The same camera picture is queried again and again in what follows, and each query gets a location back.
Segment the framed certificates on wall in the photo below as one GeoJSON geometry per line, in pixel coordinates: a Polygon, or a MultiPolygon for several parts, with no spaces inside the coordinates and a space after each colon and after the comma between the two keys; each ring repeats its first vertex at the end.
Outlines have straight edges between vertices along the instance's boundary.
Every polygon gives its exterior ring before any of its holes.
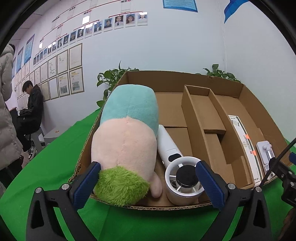
{"type": "Polygon", "coordinates": [[[29,80],[41,89],[44,102],[83,93],[82,54],[83,45],[80,43],[49,58],[43,58],[34,68],[30,68],[29,62],[26,63],[13,76],[16,107],[20,110],[28,105],[29,94],[22,92],[22,86],[29,80]]]}

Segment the white handheld fan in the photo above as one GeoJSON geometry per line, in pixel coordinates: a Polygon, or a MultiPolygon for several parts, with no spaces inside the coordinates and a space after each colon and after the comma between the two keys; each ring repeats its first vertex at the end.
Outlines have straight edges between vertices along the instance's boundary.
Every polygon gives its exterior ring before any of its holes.
{"type": "Polygon", "coordinates": [[[176,206],[194,204],[204,192],[195,171],[200,159],[183,156],[163,125],[159,125],[157,145],[165,166],[165,190],[168,200],[176,206]]]}

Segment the large flat cardboard box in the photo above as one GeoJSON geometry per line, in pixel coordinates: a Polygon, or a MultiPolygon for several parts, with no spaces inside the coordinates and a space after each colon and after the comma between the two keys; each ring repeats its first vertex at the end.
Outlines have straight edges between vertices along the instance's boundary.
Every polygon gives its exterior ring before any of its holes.
{"type": "Polygon", "coordinates": [[[276,155],[287,146],[282,133],[265,107],[242,83],[181,72],[129,71],[120,78],[118,84],[144,85],[155,92],[159,106],[159,123],[166,128],[184,155],[194,157],[181,107],[186,85],[211,89],[218,96],[227,114],[239,116],[258,156],[257,142],[269,141],[276,155]]]}

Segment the blue wall decal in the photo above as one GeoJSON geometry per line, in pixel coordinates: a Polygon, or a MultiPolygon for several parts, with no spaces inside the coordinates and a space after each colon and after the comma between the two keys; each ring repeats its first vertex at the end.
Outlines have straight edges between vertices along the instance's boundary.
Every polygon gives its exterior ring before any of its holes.
{"type": "Polygon", "coordinates": [[[224,9],[224,22],[226,22],[238,10],[238,8],[246,2],[248,2],[248,0],[230,0],[224,9]]]}

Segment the staff photo row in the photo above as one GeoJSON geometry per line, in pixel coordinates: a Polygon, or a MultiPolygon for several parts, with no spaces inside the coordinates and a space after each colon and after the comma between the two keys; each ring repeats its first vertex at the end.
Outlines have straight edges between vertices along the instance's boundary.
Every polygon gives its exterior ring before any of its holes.
{"type": "Polygon", "coordinates": [[[86,12],[86,16],[83,17],[82,25],[79,28],[74,29],[69,33],[60,34],[63,25],[59,25],[55,29],[57,30],[57,37],[49,43],[44,45],[42,42],[39,46],[39,51],[33,57],[32,63],[34,66],[38,65],[47,56],[67,47],[82,39],[100,34],[102,32],[108,32],[112,30],[147,25],[147,12],[132,12],[124,13],[123,15],[112,16],[104,20],[95,20],[90,22],[90,11],[86,12]]]}

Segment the potted plant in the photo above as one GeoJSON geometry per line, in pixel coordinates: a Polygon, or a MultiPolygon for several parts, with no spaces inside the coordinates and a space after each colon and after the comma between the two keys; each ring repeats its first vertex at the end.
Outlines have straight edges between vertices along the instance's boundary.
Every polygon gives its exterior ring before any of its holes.
{"type": "Polygon", "coordinates": [[[110,96],[112,90],[115,88],[117,83],[119,82],[120,78],[129,71],[139,71],[137,68],[122,68],[121,62],[118,64],[118,68],[109,69],[105,72],[100,72],[97,75],[97,84],[96,86],[99,87],[103,84],[107,85],[107,88],[103,91],[103,97],[102,100],[98,100],[96,102],[97,106],[99,108],[103,107],[105,102],[107,101],[107,98],[110,96]]]}
{"type": "Polygon", "coordinates": [[[203,70],[207,72],[206,73],[207,76],[220,77],[220,78],[228,79],[228,80],[239,82],[239,83],[241,82],[234,76],[234,74],[219,69],[219,64],[213,64],[211,70],[208,68],[203,68],[203,70]]]}

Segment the right potted plant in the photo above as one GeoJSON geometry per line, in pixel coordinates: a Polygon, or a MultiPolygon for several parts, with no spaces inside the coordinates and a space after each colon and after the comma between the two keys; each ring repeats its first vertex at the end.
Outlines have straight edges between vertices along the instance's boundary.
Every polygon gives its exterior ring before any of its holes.
{"type": "Polygon", "coordinates": [[[203,70],[207,72],[206,73],[207,76],[220,77],[220,78],[228,79],[228,80],[239,82],[239,83],[241,82],[234,76],[234,74],[219,69],[219,64],[213,64],[211,70],[208,68],[203,68],[203,70]]]}

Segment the seated man in black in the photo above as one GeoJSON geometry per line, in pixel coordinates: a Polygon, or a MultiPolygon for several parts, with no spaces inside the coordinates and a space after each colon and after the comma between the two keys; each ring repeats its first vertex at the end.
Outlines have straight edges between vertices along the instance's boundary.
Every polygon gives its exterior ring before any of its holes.
{"type": "Polygon", "coordinates": [[[27,152],[32,148],[32,142],[25,136],[35,133],[41,126],[44,110],[43,95],[38,85],[28,80],[23,84],[22,92],[29,95],[27,108],[20,111],[16,121],[16,136],[27,152]]]}

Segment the blue wall poster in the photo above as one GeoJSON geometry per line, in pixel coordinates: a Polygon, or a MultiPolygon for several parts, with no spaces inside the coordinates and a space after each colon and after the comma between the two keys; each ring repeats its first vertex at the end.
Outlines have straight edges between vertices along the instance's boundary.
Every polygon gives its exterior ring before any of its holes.
{"type": "Polygon", "coordinates": [[[198,12],[195,0],[163,0],[163,7],[165,9],[198,12]]]}

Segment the narrow cardboard tray box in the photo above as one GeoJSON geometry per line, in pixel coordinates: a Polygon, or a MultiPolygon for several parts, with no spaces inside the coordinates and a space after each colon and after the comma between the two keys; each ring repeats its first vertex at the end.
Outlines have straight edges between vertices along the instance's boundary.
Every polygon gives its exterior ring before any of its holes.
{"type": "Polygon", "coordinates": [[[194,157],[205,161],[227,183],[254,187],[243,145],[218,96],[209,88],[186,85],[181,107],[194,157]]]}

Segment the grey plastic stool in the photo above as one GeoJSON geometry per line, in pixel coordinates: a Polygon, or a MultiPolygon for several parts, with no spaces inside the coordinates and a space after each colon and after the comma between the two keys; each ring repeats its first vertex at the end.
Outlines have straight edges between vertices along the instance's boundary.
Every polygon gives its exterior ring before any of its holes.
{"type": "Polygon", "coordinates": [[[48,144],[53,142],[56,138],[58,138],[64,132],[65,132],[64,128],[54,128],[51,131],[49,131],[46,135],[44,135],[45,145],[47,146],[48,144]]]}

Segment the pastel plush toy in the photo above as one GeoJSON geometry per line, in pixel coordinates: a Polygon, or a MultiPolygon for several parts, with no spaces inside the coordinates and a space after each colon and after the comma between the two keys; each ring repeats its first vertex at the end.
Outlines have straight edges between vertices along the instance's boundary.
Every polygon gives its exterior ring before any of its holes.
{"type": "Polygon", "coordinates": [[[148,192],[161,196],[162,183],[154,170],[158,129],[158,103],[151,88],[126,84],[112,91],[91,142],[91,161],[101,165],[94,187],[98,199],[129,206],[148,192]]]}

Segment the white folding phone stand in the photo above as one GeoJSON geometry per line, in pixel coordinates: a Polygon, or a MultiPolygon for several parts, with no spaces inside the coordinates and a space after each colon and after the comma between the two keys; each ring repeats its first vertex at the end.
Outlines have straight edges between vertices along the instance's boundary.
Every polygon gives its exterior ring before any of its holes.
{"type": "Polygon", "coordinates": [[[256,148],[260,156],[264,174],[267,174],[267,172],[269,171],[269,161],[270,159],[275,157],[272,145],[269,141],[261,141],[257,142],[256,148]]]}

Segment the person in beige coat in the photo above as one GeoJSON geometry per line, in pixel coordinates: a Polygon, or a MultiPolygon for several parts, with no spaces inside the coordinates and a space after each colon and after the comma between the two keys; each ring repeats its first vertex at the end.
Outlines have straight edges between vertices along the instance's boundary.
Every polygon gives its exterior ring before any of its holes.
{"type": "Polygon", "coordinates": [[[16,136],[16,129],[6,102],[13,92],[12,69],[15,46],[7,44],[1,53],[1,183],[5,188],[22,171],[23,146],[16,136]]]}

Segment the green white medicine box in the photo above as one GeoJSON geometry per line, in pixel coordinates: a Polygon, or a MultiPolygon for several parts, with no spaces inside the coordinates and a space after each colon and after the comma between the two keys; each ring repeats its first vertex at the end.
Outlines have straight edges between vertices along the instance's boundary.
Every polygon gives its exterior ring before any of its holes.
{"type": "Polygon", "coordinates": [[[263,179],[263,172],[261,167],[262,164],[260,164],[260,160],[255,150],[255,147],[252,144],[251,138],[248,135],[246,128],[244,127],[239,116],[229,115],[228,117],[236,130],[236,133],[241,141],[241,144],[243,145],[244,151],[248,159],[248,163],[250,165],[254,186],[257,187],[260,185],[263,179]]]}

